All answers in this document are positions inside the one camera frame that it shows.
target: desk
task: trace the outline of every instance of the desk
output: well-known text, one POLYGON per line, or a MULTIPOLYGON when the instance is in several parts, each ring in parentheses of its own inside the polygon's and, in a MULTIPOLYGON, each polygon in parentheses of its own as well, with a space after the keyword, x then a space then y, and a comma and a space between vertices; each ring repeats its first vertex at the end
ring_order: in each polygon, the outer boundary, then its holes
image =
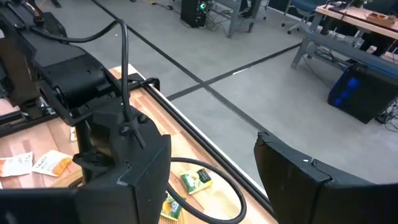
MULTIPOLYGON (((115 77, 120 78, 121 68, 110 70, 115 77)), ((129 73, 137 72, 129 66, 129 73)), ((148 115, 162 134, 170 134, 172 137, 172 156, 190 157, 208 162, 217 166, 225 172, 219 163, 196 141, 173 117, 143 88, 131 92, 130 103, 137 109, 148 115)), ((12 107, 3 107, 7 103, 2 100, 0 110, 14 110, 12 107)), ((49 150, 58 150, 69 155, 78 152, 76 142, 69 140, 70 127, 61 119, 54 119, 32 128, 11 134, 0 139, 0 157, 9 157, 24 152, 34 152, 34 162, 49 150)), ((192 169, 195 165, 173 163, 171 165, 169 182, 175 186, 180 194, 185 194, 179 174, 187 169, 192 169)), ((22 175, 18 177, 0 177, 0 183, 4 188, 30 188, 30 187, 50 187, 56 181, 79 170, 76 164, 70 164, 60 177, 51 177, 38 173, 22 175)), ((207 215, 228 219, 235 217, 240 211, 238 197, 235 196, 233 189, 221 177, 213 176, 214 184, 194 195, 190 195, 187 201, 207 215)), ((277 223, 267 211, 256 201, 251 194, 240 185, 245 195, 248 212, 242 221, 245 224, 255 223, 277 223)), ((203 223, 191 214, 187 214, 189 224, 203 223)))
MULTIPOLYGON (((319 60, 322 60, 325 63, 329 63, 330 65, 336 67, 337 69, 340 70, 345 70, 347 66, 349 66, 348 63, 346 63, 344 60, 340 60, 337 57, 335 57, 336 61, 339 61, 340 64, 337 64, 335 62, 331 62, 330 60, 327 60, 319 55, 316 54, 316 50, 318 49, 319 46, 324 46, 330 50, 333 50, 335 52, 338 52, 344 56, 347 56, 349 58, 352 58, 358 62, 364 63, 366 65, 372 65, 380 70, 384 70, 387 73, 392 73, 393 75, 398 74, 398 65, 394 65, 391 62, 388 62, 386 60, 381 59, 380 57, 376 57, 374 55, 368 54, 366 52, 363 52, 359 49, 356 49, 354 47, 350 47, 346 43, 339 42, 333 38, 321 35, 317 33, 317 27, 321 21, 321 19, 324 16, 330 16, 335 19, 341 19, 343 15, 333 12, 331 10, 328 10, 328 8, 325 8, 325 6, 318 6, 317 9, 315 10, 315 17, 312 21, 312 24, 309 28, 309 30, 306 30, 305 37, 302 41, 302 44, 297 51, 297 54, 292 62, 291 67, 296 68, 297 64, 300 62, 301 58, 304 55, 309 55, 314 58, 317 58, 319 60)), ((371 11, 367 9, 358 9, 356 7, 351 7, 346 10, 347 14, 356 16, 358 18, 364 19, 367 14, 369 14, 371 11)), ((374 32, 378 32, 383 35, 387 35, 389 37, 398 39, 398 24, 396 23, 394 28, 397 29, 397 32, 393 32, 389 29, 385 29, 379 26, 372 25, 370 23, 361 21, 359 19, 355 19, 350 16, 345 16, 343 17, 343 21, 350 23, 352 25, 362 27, 364 29, 368 29, 374 32)))
MULTIPOLYGON (((331 7, 332 6, 328 6, 327 8, 324 8, 324 6, 319 6, 315 10, 315 12, 323 14, 325 16, 330 16, 332 18, 341 20, 343 15, 341 15, 341 14, 339 14, 337 12, 333 12, 333 11, 329 10, 329 8, 331 8, 331 7)), ((366 16, 368 14, 372 13, 372 11, 370 11, 370 10, 367 10, 367 9, 364 9, 364 8, 360 9, 360 8, 357 8, 357 7, 350 7, 347 10, 341 10, 341 12, 342 13, 346 13, 347 15, 350 15, 350 16, 354 16, 354 17, 360 18, 360 19, 366 19, 366 16)), ((347 22, 347 23, 352 24, 352 25, 357 26, 357 27, 361 27, 361 28, 364 28, 364 29, 367 29, 367 30, 370 30, 370 31, 373 31, 373 32, 377 32, 379 34, 391 37, 393 39, 398 39, 398 22, 396 22, 395 25, 391 27, 392 29, 396 30, 394 32, 394 31, 391 31, 389 29, 385 29, 383 27, 375 26, 375 25, 370 24, 368 22, 364 22, 364 21, 361 21, 359 19, 352 18, 350 16, 345 16, 342 21, 347 22)))

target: wooden desk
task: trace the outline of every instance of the wooden desk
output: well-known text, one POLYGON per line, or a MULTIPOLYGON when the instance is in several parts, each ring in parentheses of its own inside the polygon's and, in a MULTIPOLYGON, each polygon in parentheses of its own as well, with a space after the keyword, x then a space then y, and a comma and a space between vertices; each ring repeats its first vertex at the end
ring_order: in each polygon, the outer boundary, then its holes
MULTIPOLYGON (((113 68, 110 71, 116 77, 120 78, 120 67, 113 68)), ((136 70, 129 67, 129 73, 134 72, 136 72, 136 70)), ((141 88, 132 91, 130 103, 148 115, 155 122, 162 134, 170 134, 172 136, 172 156, 195 158, 206 161, 222 169, 204 148, 202 148, 199 143, 197 143, 144 89, 141 88)), ((4 107, 7 105, 4 100, 0 105, 0 110, 14 110, 10 106, 4 107)), ((52 149, 74 155, 78 152, 78 146, 76 142, 70 142, 69 134, 70 128, 63 123, 61 119, 55 119, 1 138, 0 157, 10 157, 16 154, 33 151, 35 162, 42 154, 52 149)), ((195 165, 183 163, 173 163, 171 165, 169 181, 180 194, 186 195, 186 191, 179 179, 179 174, 182 171, 194 167, 195 165)), ((80 167, 76 164, 70 164, 66 171, 58 178, 32 173, 18 177, 0 177, 0 183, 7 189, 50 187, 54 182, 68 176, 78 169, 80 169, 80 167)), ((190 195, 187 201, 200 211, 212 217, 220 219, 235 217, 240 211, 238 197, 235 196, 232 188, 223 179, 214 175, 212 175, 212 177, 214 177, 213 186, 194 195, 190 195)), ((246 218, 241 223, 277 223, 247 191, 242 187, 241 190, 248 204, 246 218)), ((188 223, 197 224, 203 222, 191 214, 188 214, 188 223)))
MULTIPOLYGON (((328 8, 330 8, 330 7, 332 7, 332 6, 328 6, 327 8, 325 8, 325 5, 318 6, 315 11, 317 13, 320 13, 320 14, 323 14, 323 15, 330 16, 330 17, 333 17, 335 19, 341 20, 343 15, 339 14, 337 12, 333 12, 333 11, 329 10, 328 8)), ((350 7, 347 10, 341 10, 341 12, 343 12, 343 13, 346 12, 347 15, 355 16, 355 17, 360 18, 360 19, 366 19, 366 16, 368 14, 372 13, 372 11, 370 11, 370 10, 363 9, 363 8, 360 9, 360 8, 357 8, 357 7, 350 7)), ((398 39, 398 22, 396 22, 395 25, 392 26, 392 28, 396 30, 394 32, 394 31, 385 29, 383 27, 375 26, 375 25, 372 25, 372 24, 370 24, 368 22, 364 22, 364 21, 361 21, 359 19, 352 18, 350 16, 345 16, 342 21, 347 22, 349 24, 352 24, 354 26, 362 27, 364 29, 367 29, 367 30, 370 30, 370 31, 373 31, 373 32, 377 32, 379 34, 391 37, 393 39, 398 39)))

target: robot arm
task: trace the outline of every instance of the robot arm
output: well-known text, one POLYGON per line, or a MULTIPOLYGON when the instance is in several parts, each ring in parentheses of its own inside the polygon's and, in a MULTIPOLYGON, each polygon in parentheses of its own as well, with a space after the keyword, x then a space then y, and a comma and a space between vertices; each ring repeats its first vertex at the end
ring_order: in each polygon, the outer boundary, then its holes
POLYGON ((28 2, 0 0, 1 84, 12 105, 32 105, 28 112, 35 114, 41 96, 76 126, 79 154, 73 160, 85 185, 2 190, 8 203, 0 205, 1 223, 157 223, 169 179, 170 136, 132 106, 134 121, 128 123, 117 79, 82 48, 33 32, 49 34, 42 15, 28 2))

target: computer tower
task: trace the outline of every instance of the computer tower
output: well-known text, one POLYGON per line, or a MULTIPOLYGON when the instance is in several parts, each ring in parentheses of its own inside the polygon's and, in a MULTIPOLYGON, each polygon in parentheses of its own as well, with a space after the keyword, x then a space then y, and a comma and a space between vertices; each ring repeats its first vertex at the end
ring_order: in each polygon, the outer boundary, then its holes
POLYGON ((180 18, 192 28, 204 27, 206 11, 207 0, 182 0, 180 18))
POLYGON ((367 124, 397 95, 397 75, 354 64, 329 92, 328 103, 367 124))

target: gray floor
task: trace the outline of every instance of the gray floor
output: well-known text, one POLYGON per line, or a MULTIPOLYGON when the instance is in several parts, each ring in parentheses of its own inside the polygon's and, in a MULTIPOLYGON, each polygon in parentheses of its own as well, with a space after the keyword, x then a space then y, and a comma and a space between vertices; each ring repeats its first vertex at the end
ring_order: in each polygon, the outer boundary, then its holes
MULTIPOLYGON (((111 18, 89 1, 60 0, 62 9, 46 2, 67 28, 69 36, 83 37, 100 30, 111 18)), ((241 27, 232 39, 216 32, 189 29, 173 12, 144 2, 102 0, 131 27, 181 63, 203 81, 258 60, 301 41, 302 35, 286 34, 280 26, 288 20, 275 12, 258 23, 251 34, 241 27)), ((82 47, 107 67, 120 64, 120 30, 82 47)), ((130 63, 146 77, 159 77, 168 96, 197 82, 130 35, 130 63)), ((211 85, 230 102, 254 118, 290 146, 375 183, 398 181, 398 138, 376 122, 364 125, 329 106, 329 92, 302 62, 290 63, 296 50, 220 80, 211 85)), ((308 60, 313 70, 332 86, 341 72, 319 61, 308 60)), ((260 183, 253 146, 257 129, 245 122, 204 89, 173 100, 173 103, 260 183)))

